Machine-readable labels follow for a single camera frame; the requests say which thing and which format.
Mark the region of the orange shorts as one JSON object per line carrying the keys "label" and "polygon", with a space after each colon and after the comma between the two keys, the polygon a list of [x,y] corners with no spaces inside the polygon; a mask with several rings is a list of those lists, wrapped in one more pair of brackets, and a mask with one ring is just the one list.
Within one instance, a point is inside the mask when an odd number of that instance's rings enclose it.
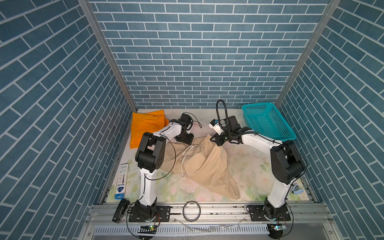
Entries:
{"label": "orange shorts", "polygon": [[133,113],[130,148],[138,148],[144,133],[157,132],[169,124],[164,110],[139,114]]}

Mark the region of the beige shorts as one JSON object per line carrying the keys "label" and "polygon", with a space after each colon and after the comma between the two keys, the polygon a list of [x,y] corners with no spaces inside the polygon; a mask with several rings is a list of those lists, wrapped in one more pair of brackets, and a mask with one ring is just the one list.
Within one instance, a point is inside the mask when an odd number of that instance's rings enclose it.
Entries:
{"label": "beige shorts", "polygon": [[238,200],[239,188],[230,174],[228,154],[211,142],[211,136],[196,138],[191,145],[168,143],[158,174],[158,194],[165,200],[197,202]]}

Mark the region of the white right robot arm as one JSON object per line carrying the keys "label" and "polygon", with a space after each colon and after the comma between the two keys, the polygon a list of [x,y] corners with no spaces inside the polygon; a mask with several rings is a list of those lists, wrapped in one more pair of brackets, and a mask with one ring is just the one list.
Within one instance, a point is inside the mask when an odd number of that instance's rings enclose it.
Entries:
{"label": "white right robot arm", "polygon": [[266,153],[271,160],[272,173],[275,177],[273,187],[265,200],[264,211],[273,215],[286,206],[286,198],[294,185],[306,171],[307,165],[293,141],[277,141],[252,131],[248,127],[225,126],[210,123],[209,127],[216,134],[211,141],[218,146],[225,142],[244,144]]}

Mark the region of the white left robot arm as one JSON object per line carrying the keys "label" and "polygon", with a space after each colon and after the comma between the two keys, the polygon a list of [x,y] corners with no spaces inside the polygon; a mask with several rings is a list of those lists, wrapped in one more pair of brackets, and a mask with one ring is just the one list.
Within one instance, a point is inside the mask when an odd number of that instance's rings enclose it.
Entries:
{"label": "white left robot arm", "polygon": [[172,139],[190,145],[194,135],[190,133],[193,120],[190,115],[183,113],[179,119],[170,120],[163,129],[154,133],[144,133],[136,153],[135,160],[141,173],[141,195],[139,202],[145,207],[152,206],[156,201],[155,181],[153,175],[161,167],[166,143]]}

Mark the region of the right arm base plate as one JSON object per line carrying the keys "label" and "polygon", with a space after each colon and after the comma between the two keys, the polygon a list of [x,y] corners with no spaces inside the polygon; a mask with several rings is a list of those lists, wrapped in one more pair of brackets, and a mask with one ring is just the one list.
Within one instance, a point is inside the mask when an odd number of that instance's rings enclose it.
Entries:
{"label": "right arm base plate", "polygon": [[262,221],[290,221],[291,215],[287,208],[287,205],[283,205],[280,208],[273,208],[270,205],[247,205],[246,211],[250,214],[252,222],[262,222]]}

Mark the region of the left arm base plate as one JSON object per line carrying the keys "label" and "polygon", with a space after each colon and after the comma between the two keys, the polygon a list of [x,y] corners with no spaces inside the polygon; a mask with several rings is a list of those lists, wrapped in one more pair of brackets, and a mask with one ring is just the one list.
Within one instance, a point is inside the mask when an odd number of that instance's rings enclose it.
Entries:
{"label": "left arm base plate", "polygon": [[134,205],[130,209],[128,215],[130,223],[144,223],[144,222],[154,222],[160,221],[169,222],[171,214],[171,206],[143,206],[139,205],[138,207]]}

